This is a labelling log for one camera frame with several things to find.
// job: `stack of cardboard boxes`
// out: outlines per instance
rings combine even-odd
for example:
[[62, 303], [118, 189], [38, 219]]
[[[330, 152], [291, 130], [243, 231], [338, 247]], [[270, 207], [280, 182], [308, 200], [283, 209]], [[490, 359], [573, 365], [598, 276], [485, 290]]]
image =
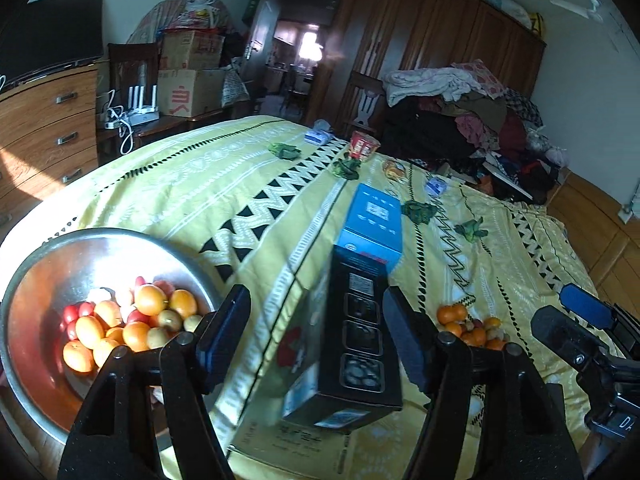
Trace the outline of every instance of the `stack of cardboard boxes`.
[[224, 37], [183, 30], [164, 35], [158, 75], [158, 107], [164, 115], [195, 117], [222, 107]]

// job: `screw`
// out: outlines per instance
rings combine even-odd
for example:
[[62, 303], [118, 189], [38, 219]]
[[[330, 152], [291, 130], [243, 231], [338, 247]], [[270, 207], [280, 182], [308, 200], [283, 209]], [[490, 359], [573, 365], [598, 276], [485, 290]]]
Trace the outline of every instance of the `screw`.
[[444, 345], [453, 345], [456, 342], [456, 336], [454, 336], [451, 332], [447, 332], [443, 330], [438, 333], [438, 341], [440, 341]]
[[522, 355], [522, 348], [520, 347], [520, 345], [517, 345], [516, 343], [507, 343], [505, 348], [507, 350], [507, 354], [509, 355], [512, 355], [514, 357], [518, 357]]
[[182, 332], [181, 334], [178, 334], [178, 337], [175, 338], [175, 340], [178, 342], [178, 345], [186, 346], [193, 341], [193, 333]]
[[129, 349], [126, 346], [124, 346], [124, 345], [118, 346], [117, 348], [115, 348], [113, 350], [113, 358], [114, 359], [121, 359], [125, 355], [127, 355], [128, 351], [129, 351]]

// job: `pile of fruit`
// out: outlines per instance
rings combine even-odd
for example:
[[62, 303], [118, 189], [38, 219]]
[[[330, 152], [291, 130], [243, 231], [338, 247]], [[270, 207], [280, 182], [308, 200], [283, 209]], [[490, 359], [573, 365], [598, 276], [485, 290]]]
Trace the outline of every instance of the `pile of fruit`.
[[166, 280], [147, 283], [139, 276], [133, 289], [119, 290], [114, 297], [105, 288], [94, 288], [85, 301], [63, 310], [69, 342], [62, 357], [72, 370], [89, 373], [94, 365], [101, 368], [117, 346], [143, 352], [161, 348], [175, 333], [194, 332], [202, 319], [197, 311], [193, 294]]
[[441, 306], [436, 316], [442, 330], [451, 332], [469, 346], [502, 350], [510, 341], [509, 334], [500, 327], [502, 322], [497, 317], [489, 317], [484, 322], [471, 319], [462, 303]]

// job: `black box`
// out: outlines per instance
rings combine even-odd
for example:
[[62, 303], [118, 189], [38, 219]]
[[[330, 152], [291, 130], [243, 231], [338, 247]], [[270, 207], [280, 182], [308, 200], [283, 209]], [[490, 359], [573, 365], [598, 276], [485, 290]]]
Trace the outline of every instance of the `black box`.
[[328, 278], [298, 307], [306, 323], [282, 415], [353, 431], [402, 409], [398, 354], [382, 314], [387, 275], [384, 264], [334, 246]]

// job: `pile of clothes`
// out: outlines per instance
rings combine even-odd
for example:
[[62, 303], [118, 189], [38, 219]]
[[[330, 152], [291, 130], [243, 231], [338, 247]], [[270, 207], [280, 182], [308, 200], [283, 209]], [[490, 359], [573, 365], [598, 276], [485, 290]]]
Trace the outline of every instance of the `pile of clothes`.
[[381, 152], [430, 171], [446, 163], [498, 198], [545, 203], [566, 153], [540, 134], [536, 105], [482, 60], [391, 72], [383, 85], [391, 108]]

